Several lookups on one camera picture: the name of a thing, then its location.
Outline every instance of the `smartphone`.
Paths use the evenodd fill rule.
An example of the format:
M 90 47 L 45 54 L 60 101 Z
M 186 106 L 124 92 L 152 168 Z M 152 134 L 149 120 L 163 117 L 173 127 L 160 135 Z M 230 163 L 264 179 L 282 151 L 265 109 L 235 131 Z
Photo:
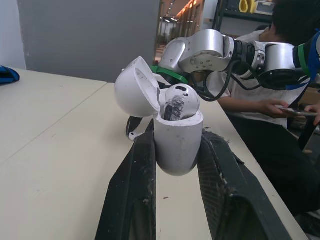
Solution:
M 305 116 L 305 117 L 316 117 L 319 115 L 319 113 L 316 112 L 310 112 L 310 111 L 303 111 L 303 110 L 299 110 L 296 108 L 286 108 L 283 106 L 276 106 L 278 109 L 280 109 L 281 111 L 285 112 L 285 113 L 289 113 L 292 114 L 294 116 Z

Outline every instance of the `person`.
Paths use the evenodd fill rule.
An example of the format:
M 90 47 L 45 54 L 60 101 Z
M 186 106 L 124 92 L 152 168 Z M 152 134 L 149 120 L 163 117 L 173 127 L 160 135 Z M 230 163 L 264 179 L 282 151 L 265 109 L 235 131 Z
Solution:
M 271 27 L 238 39 L 298 46 L 307 43 L 317 33 L 316 29 L 320 29 L 319 13 L 320 0 L 277 0 Z M 213 72 L 208 77 L 208 88 L 215 96 L 221 91 L 226 76 L 222 72 Z M 241 82 L 247 88 L 258 84 L 256 79 Z M 287 118 L 292 115 L 276 106 L 289 107 L 305 88 L 275 91 L 260 87 L 245 91 L 231 79 L 218 100 L 294 216 L 320 209 L 320 173 L 287 130 Z M 320 113 L 320 103 L 305 110 Z

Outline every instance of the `black hair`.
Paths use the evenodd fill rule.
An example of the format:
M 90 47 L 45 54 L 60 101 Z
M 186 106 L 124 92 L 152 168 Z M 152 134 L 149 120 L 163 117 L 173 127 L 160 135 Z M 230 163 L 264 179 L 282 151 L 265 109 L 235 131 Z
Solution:
M 320 29 L 320 0 L 276 0 L 272 22 L 286 43 L 304 44 Z

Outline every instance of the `dirty earbud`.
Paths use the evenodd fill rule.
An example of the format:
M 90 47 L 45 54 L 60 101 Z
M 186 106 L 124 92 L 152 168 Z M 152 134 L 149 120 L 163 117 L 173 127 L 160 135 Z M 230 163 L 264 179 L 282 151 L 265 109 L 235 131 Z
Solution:
M 163 119 L 179 121 L 194 116 L 200 108 L 196 91 L 186 84 L 170 87 L 165 93 L 165 110 Z

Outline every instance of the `table surface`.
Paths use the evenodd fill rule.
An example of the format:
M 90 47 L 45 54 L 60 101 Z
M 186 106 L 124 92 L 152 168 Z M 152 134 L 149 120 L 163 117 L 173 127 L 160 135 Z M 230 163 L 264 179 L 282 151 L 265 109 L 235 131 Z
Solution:
M 109 181 L 133 143 L 114 84 L 17 69 L 0 86 L 0 239 L 94 240 Z M 204 126 L 229 141 L 255 174 L 294 240 L 307 237 L 217 102 Z M 157 167 L 158 240 L 210 240 L 197 168 Z

